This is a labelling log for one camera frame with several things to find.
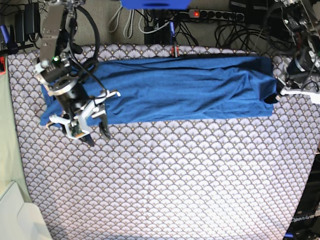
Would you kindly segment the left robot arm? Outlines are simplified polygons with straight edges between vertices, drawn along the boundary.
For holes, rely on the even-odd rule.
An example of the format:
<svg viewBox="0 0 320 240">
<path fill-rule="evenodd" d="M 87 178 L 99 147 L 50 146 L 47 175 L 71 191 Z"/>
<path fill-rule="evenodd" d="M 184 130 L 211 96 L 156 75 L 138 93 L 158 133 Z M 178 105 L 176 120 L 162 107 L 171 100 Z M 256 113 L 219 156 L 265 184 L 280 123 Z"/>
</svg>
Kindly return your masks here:
<svg viewBox="0 0 320 240">
<path fill-rule="evenodd" d="M 270 41 L 268 19 L 279 12 L 294 39 L 288 54 L 285 83 L 273 77 L 272 61 L 263 56 L 142 58 L 99 62 L 84 87 L 97 94 L 89 126 L 166 120 L 239 119 L 271 116 L 283 95 L 309 96 L 320 102 L 320 87 L 310 88 L 319 73 L 320 38 L 302 3 L 274 3 L 263 19 Z"/>
</svg>

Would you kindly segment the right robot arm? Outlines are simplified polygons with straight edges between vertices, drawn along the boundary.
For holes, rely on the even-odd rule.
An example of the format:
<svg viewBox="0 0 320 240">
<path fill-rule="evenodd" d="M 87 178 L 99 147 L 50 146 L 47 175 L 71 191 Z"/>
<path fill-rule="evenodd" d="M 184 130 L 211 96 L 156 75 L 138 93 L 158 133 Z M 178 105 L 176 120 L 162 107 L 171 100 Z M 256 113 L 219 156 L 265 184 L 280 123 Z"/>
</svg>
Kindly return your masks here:
<svg viewBox="0 0 320 240">
<path fill-rule="evenodd" d="M 192 119 L 271 116 L 277 102 L 272 60 L 262 56 L 141 58 L 85 63 L 70 61 L 72 32 L 66 11 L 49 12 L 44 42 L 53 34 L 53 51 L 40 50 L 48 61 L 39 81 L 46 111 L 42 125 L 55 117 L 79 116 L 103 104 L 112 124 Z"/>
</svg>

